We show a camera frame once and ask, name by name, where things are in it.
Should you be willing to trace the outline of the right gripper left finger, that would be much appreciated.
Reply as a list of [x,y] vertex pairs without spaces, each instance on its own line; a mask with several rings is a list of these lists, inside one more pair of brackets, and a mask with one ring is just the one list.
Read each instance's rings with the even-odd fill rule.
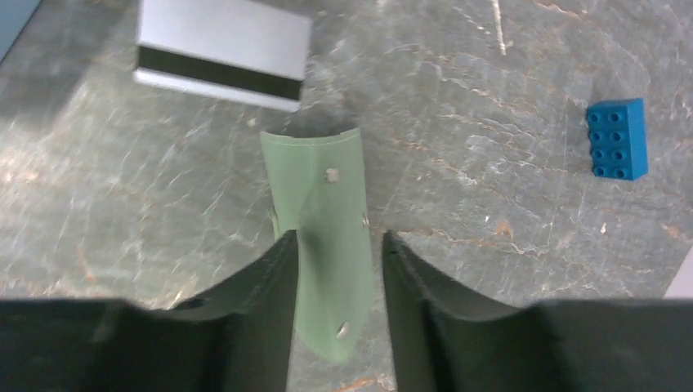
[[1,303],[4,391],[283,391],[297,235],[169,310],[119,298]]

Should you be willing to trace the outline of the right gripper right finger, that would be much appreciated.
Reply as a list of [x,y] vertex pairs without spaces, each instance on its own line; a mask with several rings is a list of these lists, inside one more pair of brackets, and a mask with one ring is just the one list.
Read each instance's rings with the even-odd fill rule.
[[484,296],[382,238],[382,276],[400,391],[689,391],[692,303]]

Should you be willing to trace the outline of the green card holder wallet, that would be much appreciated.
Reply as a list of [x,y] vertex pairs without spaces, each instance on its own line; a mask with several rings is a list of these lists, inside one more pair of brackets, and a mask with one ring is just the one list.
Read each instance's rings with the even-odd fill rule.
[[260,141],[275,235],[297,234],[297,337],[346,363],[375,292],[360,129],[302,138],[264,131]]

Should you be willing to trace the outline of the silver magnetic stripe card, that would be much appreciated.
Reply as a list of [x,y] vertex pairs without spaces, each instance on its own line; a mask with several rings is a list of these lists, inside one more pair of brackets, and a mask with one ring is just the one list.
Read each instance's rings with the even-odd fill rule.
[[300,106],[307,16],[254,1],[143,0],[136,82],[285,112]]

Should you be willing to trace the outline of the blue three-compartment organizer tray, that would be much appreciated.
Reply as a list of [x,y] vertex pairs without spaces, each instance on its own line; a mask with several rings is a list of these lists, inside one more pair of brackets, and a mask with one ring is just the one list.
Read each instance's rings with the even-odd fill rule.
[[1,0],[1,62],[29,23],[41,0]]

